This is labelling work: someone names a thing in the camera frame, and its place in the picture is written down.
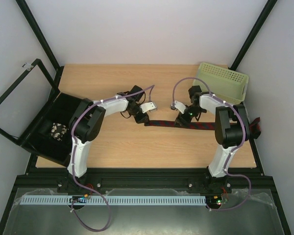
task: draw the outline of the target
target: gray wall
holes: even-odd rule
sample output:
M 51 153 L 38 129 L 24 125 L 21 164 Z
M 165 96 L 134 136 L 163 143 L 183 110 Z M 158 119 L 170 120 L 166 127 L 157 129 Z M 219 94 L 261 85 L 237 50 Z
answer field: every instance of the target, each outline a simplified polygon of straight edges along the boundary
M 16 2 L 14 0 L 0 1 L 0 95 L 24 71 L 22 65 L 25 62 L 32 62 L 36 58 L 42 59 L 51 75 L 54 76 L 54 69 Z M 29 99 L 24 99 L 26 94 L 24 89 L 26 87 L 33 88 L 34 84 L 38 85 L 40 92 L 36 93 L 34 103 L 38 101 L 40 104 L 40 99 L 44 99 L 45 102 L 48 92 L 46 83 L 40 80 L 41 78 L 42 75 L 39 74 L 39 71 L 33 70 L 30 81 L 21 83 L 23 95 L 20 95 L 19 92 L 13 93 L 13 103 L 3 103 L 0 107 L 0 117 L 2 117 L 0 126 L 8 128 L 8 131 L 13 135 L 18 135 L 20 128 L 24 128 L 28 124 L 29 117 L 20 118 L 24 108 L 29 110 L 31 117 L 33 112 L 37 110 L 36 106 L 25 105 L 26 99 Z M 0 220 L 15 178 L 19 174 L 24 174 L 28 158 L 28 152 L 0 135 Z
M 294 0 L 280 0 L 239 66 L 249 75 L 246 106 L 261 117 L 256 141 L 294 234 Z
M 267 0 L 27 0 L 62 64 L 231 64 Z

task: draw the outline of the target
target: light wood surface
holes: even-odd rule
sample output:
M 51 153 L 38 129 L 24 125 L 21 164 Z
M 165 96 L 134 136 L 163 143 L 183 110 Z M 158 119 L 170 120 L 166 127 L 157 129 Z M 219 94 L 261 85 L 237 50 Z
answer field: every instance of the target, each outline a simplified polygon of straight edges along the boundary
M 66 65 L 59 89 L 61 92 L 91 100 L 112 97 L 129 91 L 134 85 L 146 88 L 155 84 L 152 101 L 158 111 L 148 113 L 151 120 L 175 120 L 178 112 L 170 109 L 175 83 L 195 76 L 198 65 Z M 175 98 L 190 103 L 188 89 L 192 80 L 179 84 Z M 202 114 L 200 121 L 213 122 L 212 114 Z M 120 114 L 106 117 L 88 157 L 88 167 L 184 168 L 206 167 L 217 148 L 213 131 L 167 127 L 144 127 L 134 118 Z M 61 167 L 40 158 L 37 167 Z M 255 167 L 249 145 L 237 152 L 231 167 Z

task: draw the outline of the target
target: metal hinge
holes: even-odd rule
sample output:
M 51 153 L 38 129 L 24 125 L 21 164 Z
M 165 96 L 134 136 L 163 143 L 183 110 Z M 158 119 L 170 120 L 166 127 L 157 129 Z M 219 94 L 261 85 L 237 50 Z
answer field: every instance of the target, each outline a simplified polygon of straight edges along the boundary
M 27 71 L 31 71 L 33 69 L 34 66 L 32 66 L 30 63 L 25 63 L 23 66 L 22 66 L 24 69 L 26 69 Z

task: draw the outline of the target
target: robotic arm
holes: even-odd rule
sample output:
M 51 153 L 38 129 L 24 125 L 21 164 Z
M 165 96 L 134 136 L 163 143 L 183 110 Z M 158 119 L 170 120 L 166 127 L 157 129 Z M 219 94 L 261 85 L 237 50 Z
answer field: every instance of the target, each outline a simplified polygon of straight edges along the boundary
M 142 98 L 143 92 L 131 97 L 124 98 L 123 96 L 134 94 L 142 91 L 143 89 L 134 86 L 131 91 L 127 93 L 118 93 L 116 99 L 107 102 L 102 102 L 101 104 L 95 106 L 91 109 L 83 119 L 76 126 L 74 134 L 77 137 L 77 148 L 75 151 L 74 158 L 74 170 L 75 176 L 80 178 L 87 171 L 87 158 L 92 141 L 99 134 L 103 118 L 118 112 L 128 111 L 128 113 L 134 116 L 137 123 L 145 123 L 149 121 L 147 111 L 157 110 L 157 106 L 153 102 L 147 102 L 144 104 L 138 104 L 137 102 Z M 89 99 L 84 99 L 80 103 L 78 109 L 74 113 L 70 121 L 70 128 L 72 128 L 76 120 L 81 116 L 81 114 L 91 105 L 97 103 L 98 101 L 91 101 Z M 71 156 L 70 164 L 68 166 L 68 171 L 73 175 L 72 170 L 73 158 Z
M 211 177 L 223 177 L 226 175 L 225 171 L 228 170 L 234 154 L 238 150 L 237 146 L 242 141 L 243 131 L 241 125 L 229 107 L 214 99 L 209 93 L 203 93 L 200 86 L 192 86 L 189 89 L 189 95 L 192 103 L 190 106 L 186 106 L 179 101 L 175 101 L 174 105 L 171 106 L 171 109 L 180 111 L 175 123 L 187 126 L 193 118 L 198 121 L 201 113 L 206 113 L 207 111 L 216 116 L 215 137 L 218 146 L 208 170 Z M 245 141 L 247 141 L 249 139 L 249 128 L 245 108 L 243 105 L 233 105 L 233 107 L 244 123 Z

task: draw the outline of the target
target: green basket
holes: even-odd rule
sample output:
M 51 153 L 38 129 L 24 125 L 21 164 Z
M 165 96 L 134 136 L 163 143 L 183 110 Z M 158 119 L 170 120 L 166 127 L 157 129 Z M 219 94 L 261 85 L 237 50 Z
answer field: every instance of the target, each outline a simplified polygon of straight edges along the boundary
M 219 98 L 231 104 L 239 104 L 245 99 L 249 77 L 246 74 L 227 70 L 208 63 L 201 63 L 196 75 L 209 86 Z M 206 87 L 197 80 L 193 86 L 200 85 L 203 92 Z

